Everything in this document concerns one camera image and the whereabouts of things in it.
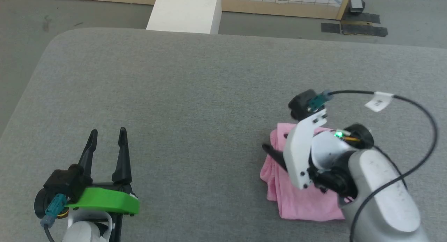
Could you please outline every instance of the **cable connector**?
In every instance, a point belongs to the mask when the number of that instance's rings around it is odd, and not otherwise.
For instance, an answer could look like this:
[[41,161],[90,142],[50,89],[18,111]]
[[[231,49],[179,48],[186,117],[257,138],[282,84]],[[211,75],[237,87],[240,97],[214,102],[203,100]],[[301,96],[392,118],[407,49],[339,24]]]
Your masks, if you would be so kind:
[[42,227],[48,225],[48,228],[51,228],[56,221],[57,215],[64,210],[66,204],[67,198],[65,195],[57,194],[46,208],[45,216],[40,220],[40,225]]
[[55,217],[49,216],[49,215],[45,215],[41,220],[40,220],[40,225],[42,227],[45,227],[45,225],[48,226],[48,229],[50,229],[54,222],[56,221]]
[[330,95],[329,90],[323,91],[321,94],[317,95],[315,98],[309,100],[307,110],[309,112],[315,112],[319,108],[321,108],[327,101],[332,99],[332,95]]

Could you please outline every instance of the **white pillar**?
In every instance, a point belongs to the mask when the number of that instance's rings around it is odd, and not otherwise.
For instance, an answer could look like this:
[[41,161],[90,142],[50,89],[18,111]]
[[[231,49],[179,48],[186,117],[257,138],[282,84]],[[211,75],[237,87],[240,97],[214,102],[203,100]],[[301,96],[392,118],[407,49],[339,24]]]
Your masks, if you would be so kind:
[[147,30],[217,34],[221,0],[156,0]]

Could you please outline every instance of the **gray carpet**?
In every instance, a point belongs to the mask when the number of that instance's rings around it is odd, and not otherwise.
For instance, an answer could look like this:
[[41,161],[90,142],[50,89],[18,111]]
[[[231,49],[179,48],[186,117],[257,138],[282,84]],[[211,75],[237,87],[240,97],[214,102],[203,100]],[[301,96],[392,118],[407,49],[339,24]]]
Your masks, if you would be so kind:
[[[259,179],[262,142],[287,103],[313,88],[408,96],[446,127],[447,51],[409,46],[229,35],[80,29],[45,50],[0,139],[3,241],[45,241],[32,203],[50,173],[77,162],[98,129],[92,175],[110,180],[120,126],[128,131],[140,214],[123,242],[345,242],[343,221],[286,221]],[[402,170],[426,151],[428,121],[394,101],[381,113],[368,96],[337,96],[328,127],[360,122]],[[445,241],[447,146],[408,178],[432,241]],[[51,229],[61,240],[66,222]]]

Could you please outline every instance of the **pink cloth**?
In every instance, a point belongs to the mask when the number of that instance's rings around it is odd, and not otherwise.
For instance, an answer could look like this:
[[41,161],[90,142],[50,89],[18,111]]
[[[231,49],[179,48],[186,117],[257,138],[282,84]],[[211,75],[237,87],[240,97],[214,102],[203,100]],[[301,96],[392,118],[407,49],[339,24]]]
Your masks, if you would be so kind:
[[[295,124],[279,123],[270,134],[270,142],[276,150],[283,150],[288,134]],[[261,169],[261,179],[267,183],[267,199],[278,201],[279,215],[284,219],[328,221],[344,219],[338,208],[337,194],[328,191],[323,194],[314,185],[299,190],[292,185],[287,172],[271,156],[267,155]]]

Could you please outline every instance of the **green plastic part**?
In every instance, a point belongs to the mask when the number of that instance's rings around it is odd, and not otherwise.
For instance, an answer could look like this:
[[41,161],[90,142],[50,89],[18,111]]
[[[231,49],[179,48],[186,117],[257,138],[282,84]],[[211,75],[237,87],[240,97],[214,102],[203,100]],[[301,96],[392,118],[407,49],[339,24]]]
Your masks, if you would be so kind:
[[121,191],[103,188],[85,188],[77,203],[67,204],[66,206],[134,215],[139,212],[138,199]]

